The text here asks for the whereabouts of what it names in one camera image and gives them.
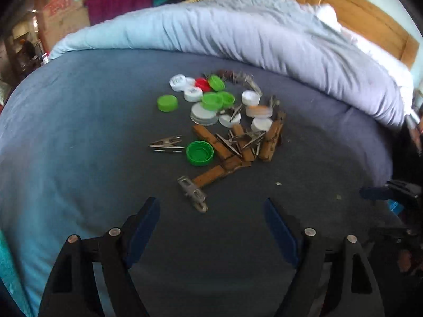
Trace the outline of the metal clip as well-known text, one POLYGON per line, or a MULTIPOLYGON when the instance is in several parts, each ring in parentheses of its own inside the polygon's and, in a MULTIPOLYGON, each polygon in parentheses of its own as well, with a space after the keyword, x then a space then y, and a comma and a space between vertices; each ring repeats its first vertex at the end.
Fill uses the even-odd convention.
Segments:
POLYGON ((208 206, 205 193, 186 176, 180 177, 177 182, 193 207, 200 213, 206 213, 208 206))

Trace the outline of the wooden clothespin right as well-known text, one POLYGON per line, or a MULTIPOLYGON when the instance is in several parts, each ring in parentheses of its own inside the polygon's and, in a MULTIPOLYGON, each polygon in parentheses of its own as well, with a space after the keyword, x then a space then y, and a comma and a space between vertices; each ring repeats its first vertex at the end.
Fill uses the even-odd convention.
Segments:
POLYGON ((276 147, 280 143, 280 137, 285 124, 285 112, 278 112, 276 119, 271 124, 270 129, 266 132, 261 143, 258 158, 264 162, 270 162, 275 154, 276 147))

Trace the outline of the wooden clothespin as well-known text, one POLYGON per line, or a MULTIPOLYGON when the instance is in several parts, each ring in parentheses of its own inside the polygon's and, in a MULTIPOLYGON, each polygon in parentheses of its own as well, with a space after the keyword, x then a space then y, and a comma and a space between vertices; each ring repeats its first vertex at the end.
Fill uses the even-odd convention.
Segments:
POLYGON ((239 157, 233 156, 222 161, 219 165, 213 167, 205 173, 202 173, 200 176, 197 176, 192 180, 192 182, 198 188, 203 188, 212 184, 215 181, 218 181, 230 174, 233 174, 234 172, 243 167, 250 167, 251 165, 251 162, 243 161, 239 157))
POLYGON ((192 129, 194 134, 200 140, 208 142, 213 147, 219 159, 227 160, 233 156, 230 150, 228 150, 213 134, 211 134, 206 127, 200 124, 195 124, 192 129))
POLYGON ((271 124, 270 129, 266 132, 261 143, 258 158, 264 162, 270 162, 275 154, 276 147, 280 143, 280 137, 285 124, 285 112, 278 112, 276 119, 271 124))

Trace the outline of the orange white jar lid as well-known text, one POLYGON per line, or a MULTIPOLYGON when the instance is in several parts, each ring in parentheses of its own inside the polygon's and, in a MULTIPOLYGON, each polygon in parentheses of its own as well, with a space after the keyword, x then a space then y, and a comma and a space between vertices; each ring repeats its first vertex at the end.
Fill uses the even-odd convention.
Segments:
POLYGON ((273 108, 263 105, 246 106, 245 114, 251 118, 270 118, 273 116, 273 108))

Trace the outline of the dark blue bed sheet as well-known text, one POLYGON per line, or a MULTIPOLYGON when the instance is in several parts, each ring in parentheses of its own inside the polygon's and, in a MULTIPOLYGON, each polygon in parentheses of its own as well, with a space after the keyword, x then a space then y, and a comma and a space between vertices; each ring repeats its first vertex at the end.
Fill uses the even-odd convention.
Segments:
POLYGON ((359 196, 392 175, 392 136, 372 117, 295 80, 226 59, 153 50, 70 52, 31 73, 1 113, 1 230, 37 311, 67 237, 103 235, 160 201, 160 220, 131 270, 151 316, 270 316, 294 271, 263 216, 274 198, 327 237, 396 225, 384 203, 359 196), (201 169, 155 140, 194 138, 191 106, 156 100, 176 74, 245 72, 280 100, 287 119, 270 162, 206 188, 197 212, 177 180, 201 169))

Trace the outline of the wooden clothespin lower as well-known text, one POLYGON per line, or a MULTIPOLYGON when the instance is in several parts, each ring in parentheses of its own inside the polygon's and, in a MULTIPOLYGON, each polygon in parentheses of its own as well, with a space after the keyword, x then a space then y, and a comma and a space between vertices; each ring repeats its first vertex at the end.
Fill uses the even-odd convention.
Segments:
POLYGON ((234 172, 243 167, 250 167, 251 165, 251 162, 243 161, 239 157, 233 156, 222 161, 219 165, 213 167, 205 173, 202 173, 200 176, 197 176, 192 180, 192 182, 198 188, 203 188, 212 184, 215 181, 218 181, 230 174, 233 174, 234 172))

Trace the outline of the white cap upper right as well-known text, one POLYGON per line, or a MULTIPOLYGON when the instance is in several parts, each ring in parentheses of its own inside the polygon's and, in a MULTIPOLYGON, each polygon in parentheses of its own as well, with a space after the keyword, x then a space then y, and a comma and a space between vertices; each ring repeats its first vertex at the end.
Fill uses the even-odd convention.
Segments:
POLYGON ((245 106, 258 106, 260 104, 261 95, 253 90, 245 90, 242 93, 242 103, 245 106))

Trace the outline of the wooden headboard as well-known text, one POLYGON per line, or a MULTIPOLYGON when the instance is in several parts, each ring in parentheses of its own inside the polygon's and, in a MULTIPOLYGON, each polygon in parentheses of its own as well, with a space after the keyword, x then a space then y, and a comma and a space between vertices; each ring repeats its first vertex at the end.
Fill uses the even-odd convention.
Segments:
POLYGON ((380 46, 411 68, 419 42, 391 16, 368 0, 296 0, 301 4, 330 4, 340 24, 380 46))

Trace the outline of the wooden clothespin left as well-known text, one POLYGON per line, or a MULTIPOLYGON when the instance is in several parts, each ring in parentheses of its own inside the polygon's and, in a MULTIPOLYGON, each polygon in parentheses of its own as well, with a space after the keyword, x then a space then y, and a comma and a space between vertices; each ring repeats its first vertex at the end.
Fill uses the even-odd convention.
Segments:
POLYGON ((213 147, 219 159, 227 160, 233 156, 230 150, 228 150, 213 134, 211 134, 206 127, 200 124, 195 124, 192 129, 194 134, 200 140, 208 142, 213 147))

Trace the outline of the silver metal clothespin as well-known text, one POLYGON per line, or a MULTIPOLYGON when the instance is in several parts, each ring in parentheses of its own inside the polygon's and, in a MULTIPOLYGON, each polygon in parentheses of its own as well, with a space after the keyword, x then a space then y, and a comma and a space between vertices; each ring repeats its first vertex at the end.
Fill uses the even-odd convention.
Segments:
POLYGON ((156 140, 149 144, 149 148, 154 152, 179 153, 185 150, 181 145, 182 137, 180 135, 156 140))

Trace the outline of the dark green open cap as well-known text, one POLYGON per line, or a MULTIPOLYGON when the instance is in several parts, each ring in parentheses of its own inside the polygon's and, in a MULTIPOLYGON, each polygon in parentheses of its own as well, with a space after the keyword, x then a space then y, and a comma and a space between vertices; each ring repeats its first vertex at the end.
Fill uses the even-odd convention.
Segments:
POLYGON ((214 158, 212 145, 203 140, 191 142, 186 147, 186 158, 195 167, 204 167, 210 164, 214 158))

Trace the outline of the green open cap centre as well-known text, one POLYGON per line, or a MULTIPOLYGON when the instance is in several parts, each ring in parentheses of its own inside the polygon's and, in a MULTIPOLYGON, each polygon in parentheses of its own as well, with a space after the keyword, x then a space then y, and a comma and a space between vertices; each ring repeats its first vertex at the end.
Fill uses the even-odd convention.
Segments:
POLYGON ((204 93, 201 98, 201 106, 205 110, 218 111, 223 108, 223 98, 215 92, 204 93))

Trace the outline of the green cap top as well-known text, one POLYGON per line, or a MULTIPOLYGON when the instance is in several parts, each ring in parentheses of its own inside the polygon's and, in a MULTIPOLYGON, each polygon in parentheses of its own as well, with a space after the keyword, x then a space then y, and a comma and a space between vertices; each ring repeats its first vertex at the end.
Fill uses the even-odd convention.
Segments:
POLYGON ((210 88, 212 88, 215 92, 221 92, 226 88, 224 81, 215 74, 208 77, 208 83, 210 88))

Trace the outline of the large white jar lid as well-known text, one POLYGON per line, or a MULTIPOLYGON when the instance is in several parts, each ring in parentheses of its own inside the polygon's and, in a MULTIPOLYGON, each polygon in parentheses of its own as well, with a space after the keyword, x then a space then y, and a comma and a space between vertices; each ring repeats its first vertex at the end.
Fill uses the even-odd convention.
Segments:
POLYGON ((206 110, 202 107, 201 102, 194 104, 191 108, 191 121, 195 124, 203 126, 212 126, 217 124, 219 116, 215 111, 206 110))

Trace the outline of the light green closed cap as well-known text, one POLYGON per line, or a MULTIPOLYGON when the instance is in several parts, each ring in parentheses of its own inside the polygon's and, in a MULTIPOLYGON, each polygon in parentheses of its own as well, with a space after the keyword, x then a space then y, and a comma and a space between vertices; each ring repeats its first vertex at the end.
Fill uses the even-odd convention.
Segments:
POLYGON ((156 104, 161 112, 173 112, 178 109, 178 99, 174 95, 162 95, 156 100, 156 104))

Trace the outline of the white cap with label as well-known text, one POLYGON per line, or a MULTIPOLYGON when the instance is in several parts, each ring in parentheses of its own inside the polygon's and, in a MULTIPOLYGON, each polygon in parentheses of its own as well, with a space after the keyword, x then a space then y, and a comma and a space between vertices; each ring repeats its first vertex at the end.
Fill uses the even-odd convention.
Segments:
POLYGON ((203 91, 198 87, 190 86, 183 91, 183 98, 190 103, 200 102, 203 97, 203 91))

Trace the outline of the red bottle cap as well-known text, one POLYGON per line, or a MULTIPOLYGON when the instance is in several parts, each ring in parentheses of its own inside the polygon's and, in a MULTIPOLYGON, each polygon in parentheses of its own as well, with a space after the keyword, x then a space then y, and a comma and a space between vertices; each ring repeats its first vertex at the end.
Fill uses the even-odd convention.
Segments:
POLYGON ((212 90, 208 80, 202 77, 195 78, 194 86, 199 88, 202 92, 211 92, 212 90))

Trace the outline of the light blue quilt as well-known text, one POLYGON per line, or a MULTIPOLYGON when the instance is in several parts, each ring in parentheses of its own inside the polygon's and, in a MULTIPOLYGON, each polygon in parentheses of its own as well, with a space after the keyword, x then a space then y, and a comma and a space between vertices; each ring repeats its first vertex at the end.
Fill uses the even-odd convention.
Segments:
POLYGON ((291 77, 398 129, 413 79, 390 72, 295 0, 199 0, 141 9, 67 35, 50 58, 91 49, 159 49, 233 59, 291 77))

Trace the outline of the white printed cap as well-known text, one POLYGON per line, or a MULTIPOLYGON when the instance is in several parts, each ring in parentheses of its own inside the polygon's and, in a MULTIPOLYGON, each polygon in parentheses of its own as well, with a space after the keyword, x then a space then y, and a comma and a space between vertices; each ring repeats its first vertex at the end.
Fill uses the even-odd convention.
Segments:
POLYGON ((183 92, 188 86, 187 78, 182 74, 174 75, 170 78, 169 85, 174 92, 183 92))

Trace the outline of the cardboard boxes stack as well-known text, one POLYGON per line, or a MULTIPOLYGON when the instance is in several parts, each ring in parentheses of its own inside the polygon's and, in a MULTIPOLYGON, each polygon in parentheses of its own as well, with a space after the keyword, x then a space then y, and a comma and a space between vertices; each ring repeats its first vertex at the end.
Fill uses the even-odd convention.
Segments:
POLYGON ((85 0, 34 0, 34 8, 46 52, 67 34, 90 24, 85 0))

